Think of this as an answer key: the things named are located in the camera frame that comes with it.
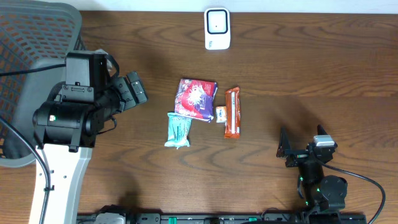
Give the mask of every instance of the orange snack bar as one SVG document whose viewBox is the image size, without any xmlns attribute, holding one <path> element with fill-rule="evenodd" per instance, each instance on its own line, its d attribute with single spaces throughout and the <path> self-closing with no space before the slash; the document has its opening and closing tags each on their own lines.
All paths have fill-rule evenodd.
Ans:
<svg viewBox="0 0 398 224">
<path fill-rule="evenodd" d="M 241 106 L 239 87 L 225 92 L 227 120 L 224 138 L 239 138 L 241 135 Z"/>
</svg>

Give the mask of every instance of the small snack packet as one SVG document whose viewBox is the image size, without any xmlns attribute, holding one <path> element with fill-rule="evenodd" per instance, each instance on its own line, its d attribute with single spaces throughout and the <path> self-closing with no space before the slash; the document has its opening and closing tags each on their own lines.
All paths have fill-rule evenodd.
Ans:
<svg viewBox="0 0 398 224">
<path fill-rule="evenodd" d="M 224 138 L 239 138 L 241 133 L 241 106 L 239 104 L 239 87 L 225 92 L 227 121 Z"/>
<path fill-rule="evenodd" d="M 181 116 L 210 122 L 213 116 L 213 98 L 217 83 L 181 79 L 175 97 L 174 112 Z"/>
<path fill-rule="evenodd" d="M 167 113 L 169 116 L 169 137 L 164 144 L 166 147 L 179 147 L 188 146 L 188 133 L 191 127 L 191 118 L 179 116 L 176 113 Z"/>
<path fill-rule="evenodd" d="M 217 106 L 216 107 L 216 115 L 217 115 L 217 123 L 225 123 L 226 122 L 226 106 Z"/>
</svg>

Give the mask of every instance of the wooden table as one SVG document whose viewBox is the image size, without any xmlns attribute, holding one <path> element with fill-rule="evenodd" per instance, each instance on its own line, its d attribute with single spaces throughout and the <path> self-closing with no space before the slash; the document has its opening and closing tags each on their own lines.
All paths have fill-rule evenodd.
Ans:
<svg viewBox="0 0 398 224">
<path fill-rule="evenodd" d="M 121 74 L 138 71 L 149 101 L 97 138 L 80 212 L 110 204 L 165 213 L 302 208 L 298 170 L 275 157 L 279 129 L 303 148 L 323 124 L 339 144 L 330 164 L 382 184 L 387 202 L 376 223 L 396 223 L 398 16 L 234 13 L 231 47 L 222 51 L 205 50 L 202 13 L 82 16 L 87 47 L 112 54 Z M 193 121 L 191 147 L 164 147 L 183 77 L 216 81 L 215 105 L 241 87 L 241 139 L 223 139 L 223 124 Z M 0 223 L 27 223 L 35 166 L 0 172 Z M 379 189 L 325 174 L 348 181 L 346 212 L 372 218 Z"/>
</svg>

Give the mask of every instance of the white device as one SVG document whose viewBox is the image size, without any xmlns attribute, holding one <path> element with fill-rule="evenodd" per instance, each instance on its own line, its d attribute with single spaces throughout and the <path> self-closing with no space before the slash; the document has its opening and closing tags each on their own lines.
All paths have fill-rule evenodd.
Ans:
<svg viewBox="0 0 398 224">
<path fill-rule="evenodd" d="M 223 7 L 205 11 L 205 47 L 208 50 L 227 49 L 231 43 L 229 11 Z"/>
</svg>

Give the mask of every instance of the white wall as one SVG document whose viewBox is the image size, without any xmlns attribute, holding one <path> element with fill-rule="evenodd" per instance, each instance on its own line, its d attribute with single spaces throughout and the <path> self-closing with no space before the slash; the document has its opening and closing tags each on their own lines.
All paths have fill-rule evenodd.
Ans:
<svg viewBox="0 0 398 224">
<path fill-rule="evenodd" d="M 231 12 L 336 12 L 397 14 L 398 0 L 42 0 L 79 10 L 203 12 L 223 6 Z"/>
</svg>

